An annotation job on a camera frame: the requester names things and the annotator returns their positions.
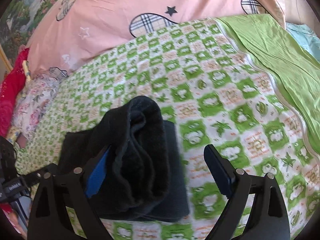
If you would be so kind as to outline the black pants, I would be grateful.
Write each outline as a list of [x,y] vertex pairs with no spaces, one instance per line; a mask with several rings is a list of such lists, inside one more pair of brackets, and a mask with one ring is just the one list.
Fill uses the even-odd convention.
[[175,125],[147,96],[109,110],[92,129],[67,133],[57,172],[92,160],[84,190],[100,218],[172,223],[189,214]]

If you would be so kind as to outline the floral pillow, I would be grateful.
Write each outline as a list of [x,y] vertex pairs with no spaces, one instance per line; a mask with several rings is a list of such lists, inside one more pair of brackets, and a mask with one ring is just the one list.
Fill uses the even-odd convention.
[[43,74],[30,80],[22,89],[11,123],[28,140],[57,95],[60,83],[58,79]]

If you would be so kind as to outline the red garment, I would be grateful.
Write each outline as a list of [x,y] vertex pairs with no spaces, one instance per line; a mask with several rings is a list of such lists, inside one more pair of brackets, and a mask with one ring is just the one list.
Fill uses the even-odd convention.
[[0,128],[1,137],[6,137],[11,124],[16,97],[25,86],[26,76],[22,63],[27,59],[29,48],[21,51],[15,61],[13,70],[4,78],[1,83],[1,107],[0,107]]

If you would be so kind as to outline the light green sheet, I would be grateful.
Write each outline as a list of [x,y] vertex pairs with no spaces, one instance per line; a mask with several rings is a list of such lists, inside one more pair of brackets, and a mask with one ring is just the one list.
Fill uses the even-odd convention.
[[319,152],[319,62],[269,14],[219,21],[238,45],[274,75],[285,100],[303,117],[312,149]]

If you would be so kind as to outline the green checkered frog quilt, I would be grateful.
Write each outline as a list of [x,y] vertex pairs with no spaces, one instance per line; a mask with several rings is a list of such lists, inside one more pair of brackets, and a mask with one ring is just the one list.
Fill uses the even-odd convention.
[[213,144],[247,173],[274,174],[295,238],[319,204],[319,152],[274,75],[237,44],[219,19],[143,35],[85,64],[61,84],[16,166],[57,163],[67,132],[92,128],[135,96],[152,98],[176,125],[190,214],[177,223],[104,220],[115,239],[204,239],[227,202],[205,165]]

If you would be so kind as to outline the landscape painting headboard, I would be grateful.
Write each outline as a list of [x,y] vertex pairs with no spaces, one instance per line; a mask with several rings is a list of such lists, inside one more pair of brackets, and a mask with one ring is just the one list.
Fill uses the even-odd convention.
[[58,0],[12,0],[1,17],[1,47],[13,64],[36,27]]

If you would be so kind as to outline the pink quilt with plaid hearts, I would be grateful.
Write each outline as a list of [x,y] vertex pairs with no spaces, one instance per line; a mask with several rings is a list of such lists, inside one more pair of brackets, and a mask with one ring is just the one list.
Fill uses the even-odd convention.
[[270,14],[285,25],[284,0],[58,0],[28,41],[32,76],[71,73],[92,58],[176,23]]

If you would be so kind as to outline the light blue cloth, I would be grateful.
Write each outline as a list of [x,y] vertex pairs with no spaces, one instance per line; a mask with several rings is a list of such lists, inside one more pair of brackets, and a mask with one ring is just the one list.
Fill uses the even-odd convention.
[[319,37],[309,26],[286,22],[286,31],[299,46],[297,51],[300,56],[319,62]]

